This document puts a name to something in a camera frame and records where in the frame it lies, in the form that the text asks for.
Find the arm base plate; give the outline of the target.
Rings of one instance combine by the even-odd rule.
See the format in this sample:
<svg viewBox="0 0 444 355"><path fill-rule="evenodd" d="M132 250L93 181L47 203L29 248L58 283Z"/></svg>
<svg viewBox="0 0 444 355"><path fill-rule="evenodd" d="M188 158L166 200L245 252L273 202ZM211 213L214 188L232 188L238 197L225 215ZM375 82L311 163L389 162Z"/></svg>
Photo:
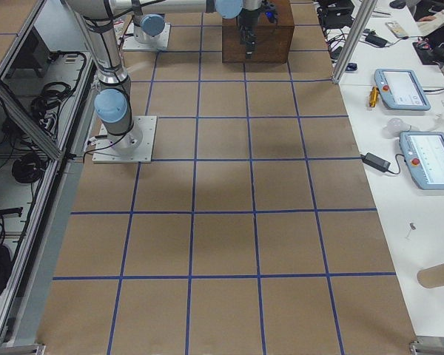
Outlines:
<svg viewBox="0 0 444 355"><path fill-rule="evenodd" d="M164 30L156 36L147 35L140 27L136 29L134 27L134 24L131 22L125 32L123 51L157 52L167 50L171 29L170 23L166 23Z"/></svg>
<svg viewBox="0 0 444 355"><path fill-rule="evenodd" d="M158 118L156 116L133 116L133 128L119 141L116 136L108 135L104 124L101 124L99 134L106 138L96 142L93 153L94 163L150 163L154 147L155 130Z"/></svg>

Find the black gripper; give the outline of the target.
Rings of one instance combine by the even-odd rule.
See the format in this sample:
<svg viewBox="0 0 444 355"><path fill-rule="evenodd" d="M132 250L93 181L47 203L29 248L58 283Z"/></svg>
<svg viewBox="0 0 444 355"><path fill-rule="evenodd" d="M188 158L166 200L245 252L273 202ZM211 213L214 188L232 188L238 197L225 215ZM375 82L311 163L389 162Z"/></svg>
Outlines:
<svg viewBox="0 0 444 355"><path fill-rule="evenodd" d="M259 10L242 9L237 17L240 44L244 46L244 54L250 59L256 48L255 28L258 25Z"/></svg>

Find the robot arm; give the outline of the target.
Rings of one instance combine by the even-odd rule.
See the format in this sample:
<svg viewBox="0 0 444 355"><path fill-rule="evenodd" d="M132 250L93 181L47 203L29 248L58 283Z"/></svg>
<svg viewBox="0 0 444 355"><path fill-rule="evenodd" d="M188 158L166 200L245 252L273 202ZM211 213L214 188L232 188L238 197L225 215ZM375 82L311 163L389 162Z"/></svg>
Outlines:
<svg viewBox="0 0 444 355"><path fill-rule="evenodd" d="M138 22L166 25L159 14L213 13L221 1L68 1L97 66L101 91L93 105L106 137L90 150L96 163L149 163L157 118L133 115L131 79L118 48L114 20L126 14L140 16Z"/></svg>
<svg viewBox="0 0 444 355"><path fill-rule="evenodd" d="M266 1L134 1L133 35L141 44L152 44L164 33L167 13L218 13L224 19L236 19L245 56L251 58L256 48L255 28Z"/></svg>

